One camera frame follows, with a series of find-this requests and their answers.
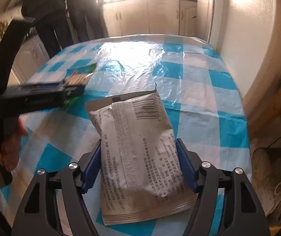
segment silver screw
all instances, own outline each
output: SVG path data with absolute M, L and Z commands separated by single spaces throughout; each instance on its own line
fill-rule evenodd
M 209 163 L 209 162 L 207 162 L 207 161 L 204 161 L 204 162 L 202 162 L 202 167 L 204 167 L 204 168 L 209 168 L 210 166 L 211 166 L 211 164 Z
M 77 167 L 78 167 L 78 165 L 77 165 L 76 162 L 72 162 L 72 163 L 69 165 L 69 168 L 70 168 L 71 170 L 74 170 L 74 169 L 76 169 Z
M 37 171 L 37 174 L 38 174 L 39 176 L 41 176 L 41 175 L 43 175 L 45 172 L 46 172 L 45 169 L 39 169 L 39 170 Z
M 236 168 L 234 171 L 239 175 L 243 173 L 243 170 L 241 168 Z

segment black pants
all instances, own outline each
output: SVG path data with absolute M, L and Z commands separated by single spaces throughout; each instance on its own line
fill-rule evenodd
M 69 6 L 69 15 L 80 42 L 89 41 L 86 20 L 92 28 L 95 39 L 104 38 L 99 7 L 96 4 L 88 6 Z
M 74 44 L 65 11 L 49 14 L 36 24 L 36 30 L 50 58 L 61 51 L 60 46 L 64 49 Z

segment blue gripper pad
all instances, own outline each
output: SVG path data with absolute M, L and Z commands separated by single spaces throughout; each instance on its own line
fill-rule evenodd
M 175 141 L 175 144 L 178 151 L 181 172 L 184 176 L 184 182 L 194 192 L 197 192 L 198 185 L 196 183 L 196 171 L 193 168 L 193 165 L 190 162 L 189 157 L 187 157 L 185 150 L 182 148 L 178 139 Z
M 81 181 L 83 182 L 81 189 L 84 193 L 87 193 L 87 191 L 94 186 L 94 183 L 100 170 L 100 162 L 101 144 L 97 147 L 87 168 L 81 176 Z

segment human hand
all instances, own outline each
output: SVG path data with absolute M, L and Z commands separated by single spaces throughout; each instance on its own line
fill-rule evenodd
M 21 150 L 21 139 L 27 136 L 28 132 L 19 118 L 17 121 L 15 132 L 1 145 L 0 164 L 6 168 L 7 171 L 12 171 L 18 164 L 19 151 Z

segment blue and white tablecloth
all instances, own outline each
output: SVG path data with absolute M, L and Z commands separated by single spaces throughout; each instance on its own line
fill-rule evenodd
M 197 38 L 134 35 L 106 38 L 70 46 L 47 62 L 29 82 L 59 81 L 74 69 L 79 73 L 97 63 L 85 93 L 67 111 L 53 110 L 23 116 L 29 136 L 11 185 L 0 190 L 0 209 L 13 224 L 25 190 L 39 168 L 56 171 L 90 152 L 99 135 L 84 103 L 122 93 L 157 90 L 176 137 L 187 149 L 217 168 L 241 167 L 251 177 L 249 141 L 239 92 L 216 51 Z M 99 203 L 100 178 L 84 195 L 97 231 L 104 235 L 182 235 L 191 210 L 146 222 L 104 226 Z M 58 192 L 58 203 L 62 202 Z M 219 191 L 210 235 L 217 232 L 223 204 Z M 63 205 L 63 228 L 70 234 Z

